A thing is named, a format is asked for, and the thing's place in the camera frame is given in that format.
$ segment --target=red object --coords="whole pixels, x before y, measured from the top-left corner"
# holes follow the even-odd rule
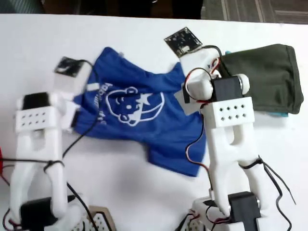
[[[2,159],[2,151],[1,151],[1,148],[0,148],[0,159]],[[3,162],[0,161],[0,175],[2,175],[2,168],[3,168]]]

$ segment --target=dark green fabric bag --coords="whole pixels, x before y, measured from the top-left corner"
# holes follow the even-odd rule
[[[304,97],[293,47],[275,44],[224,55],[232,75],[249,78],[254,110],[298,114]]]

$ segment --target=blue fabric bag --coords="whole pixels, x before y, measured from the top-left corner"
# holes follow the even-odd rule
[[[169,73],[153,74],[106,47],[94,69],[101,87],[74,99],[81,105],[75,131],[85,132],[100,110],[88,136],[139,141],[149,147],[150,163],[195,177],[199,166],[188,162],[185,147],[200,135],[202,119],[198,112],[186,116],[174,97],[185,79],[180,63]],[[95,82],[92,71],[88,84]],[[202,161],[204,153],[205,135],[189,149],[194,161]]]

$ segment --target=white table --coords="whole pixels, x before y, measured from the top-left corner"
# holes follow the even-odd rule
[[[111,46],[145,70],[163,73],[178,61],[163,39],[185,26],[204,44],[217,45],[223,51],[274,43],[293,46],[304,97],[308,98],[305,76],[308,26],[0,14],[0,145],[4,156],[13,157],[16,149],[13,132],[16,99],[51,90],[53,69],[62,56],[94,62],[105,46]],[[307,116],[308,106],[304,102],[299,115],[273,118],[256,113],[255,122],[260,154],[293,189],[298,205],[292,204],[286,191],[281,204],[295,231],[307,230]],[[76,137],[76,134],[64,135],[64,148]],[[92,205],[108,207],[119,231],[174,230],[193,200],[208,195],[209,184],[203,170],[197,178],[189,178],[151,165],[146,160],[145,148],[133,141],[83,138],[69,152],[65,164],[73,187],[86,193]],[[247,188],[243,174],[238,170],[233,172],[236,178],[229,185],[230,192]],[[30,190],[31,197],[40,195],[39,180]],[[9,189],[0,181],[1,218],[8,201]]]

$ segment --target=circuit board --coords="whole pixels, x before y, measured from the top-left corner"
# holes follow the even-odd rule
[[[166,38],[165,42],[179,58],[202,45],[187,27]]]
[[[77,62],[75,59],[63,57],[54,71],[62,75],[76,77],[82,65],[82,62]]]

